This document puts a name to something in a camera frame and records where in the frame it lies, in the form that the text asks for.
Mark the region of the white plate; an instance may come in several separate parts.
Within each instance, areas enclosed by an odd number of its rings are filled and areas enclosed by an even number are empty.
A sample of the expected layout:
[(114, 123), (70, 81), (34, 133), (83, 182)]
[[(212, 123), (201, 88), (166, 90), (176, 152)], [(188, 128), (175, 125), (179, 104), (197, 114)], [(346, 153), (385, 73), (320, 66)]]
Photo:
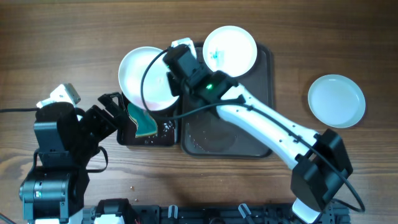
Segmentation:
[(156, 47), (139, 47), (130, 51), (119, 66), (119, 86), (124, 96), (141, 109), (161, 111), (178, 101), (178, 97), (171, 94), (169, 69), (162, 57), (149, 65), (161, 52)]
[(231, 77), (239, 77), (255, 64), (257, 45), (248, 31), (237, 26), (223, 26), (209, 34), (202, 53), (210, 70), (221, 70)]
[(324, 75), (311, 84), (308, 105), (318, 120), (333, 128), (356, 125), (366, 111), (366, 100), (360, 87), (337, 74)]

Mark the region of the green yellow sponge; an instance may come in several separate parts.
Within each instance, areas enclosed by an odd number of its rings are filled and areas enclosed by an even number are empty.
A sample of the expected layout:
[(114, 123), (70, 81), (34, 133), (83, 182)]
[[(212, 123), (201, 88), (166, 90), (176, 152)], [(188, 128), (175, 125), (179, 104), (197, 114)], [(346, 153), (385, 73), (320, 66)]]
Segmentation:
[(127, 112), (130, 120), (136, 125), (136, 138), (156, 135), (158, 127), (155, 119), (145, 110), (129, 103)]

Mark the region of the white plate top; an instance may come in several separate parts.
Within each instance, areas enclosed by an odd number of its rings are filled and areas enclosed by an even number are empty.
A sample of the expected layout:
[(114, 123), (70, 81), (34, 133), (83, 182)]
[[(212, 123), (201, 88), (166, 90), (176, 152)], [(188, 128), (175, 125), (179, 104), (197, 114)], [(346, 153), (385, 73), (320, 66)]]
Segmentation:
[(209, 34), (202, 53), (210, 70), (221, 70), (231, 77), (239, 77), (255, 64), (257, 45), (248, 31), (237, 26), (223, 26)]

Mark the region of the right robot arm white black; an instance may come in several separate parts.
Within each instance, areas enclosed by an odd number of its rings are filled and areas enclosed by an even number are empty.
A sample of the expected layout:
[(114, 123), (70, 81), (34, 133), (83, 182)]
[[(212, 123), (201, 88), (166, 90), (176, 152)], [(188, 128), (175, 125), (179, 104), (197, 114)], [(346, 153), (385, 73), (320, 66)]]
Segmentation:
[(260, 102), (236, 79), (215, 73), (167, 74), (173, 95), (201, 103), (263, 143), (292, 171), (290, 189), (296, 196), (293, 214), (304, 223), (315, 223), (335, 194), (349, 186), (353, 172), (342, 138), (333, 130), (317, 133), (287, 119)]

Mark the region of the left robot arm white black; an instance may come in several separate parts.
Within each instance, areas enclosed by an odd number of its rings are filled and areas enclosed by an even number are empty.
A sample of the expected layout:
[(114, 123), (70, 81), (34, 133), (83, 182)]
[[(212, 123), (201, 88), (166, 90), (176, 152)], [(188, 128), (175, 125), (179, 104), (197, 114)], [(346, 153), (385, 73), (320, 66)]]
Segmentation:
[(38, 109), (34, 133), (39, 147), (19, 197), (28, 223), (53, 219), (68, 223), (84, 207), (92, 157), (104, 148), (99, 143), (124, 126), (127, 114), (114, 102), (118, 92), (98, 98), (104, 106), (87, 111), (68, 102), (54, 102)]

